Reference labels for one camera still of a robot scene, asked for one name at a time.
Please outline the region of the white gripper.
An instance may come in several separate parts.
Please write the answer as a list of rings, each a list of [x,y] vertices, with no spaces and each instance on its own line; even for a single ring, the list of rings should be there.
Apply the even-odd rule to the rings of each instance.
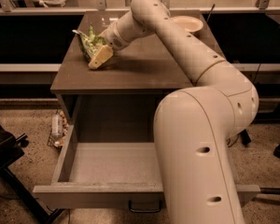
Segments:
[[[103,30],[100,36],[105,40],[107,45],[102,45],[92,55],[91,61],[89,62],[89,68],[92,70],[98,69],[102,64],[106,63],[113,56],[113,49],[122,50],[128,46],[128,42],[120,35],[115,22]]]

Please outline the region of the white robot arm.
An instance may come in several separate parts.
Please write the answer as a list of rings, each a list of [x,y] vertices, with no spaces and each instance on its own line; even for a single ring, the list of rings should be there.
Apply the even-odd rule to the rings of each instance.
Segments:
[[[226,141],[246,129],[259,108],[252,82],[223,57],[171,20],[160,0],[132,0],[111,23],[90,67],[116,49],[154,33],[191,82],[162,99],[154,139],[171,224],[245,224]]]

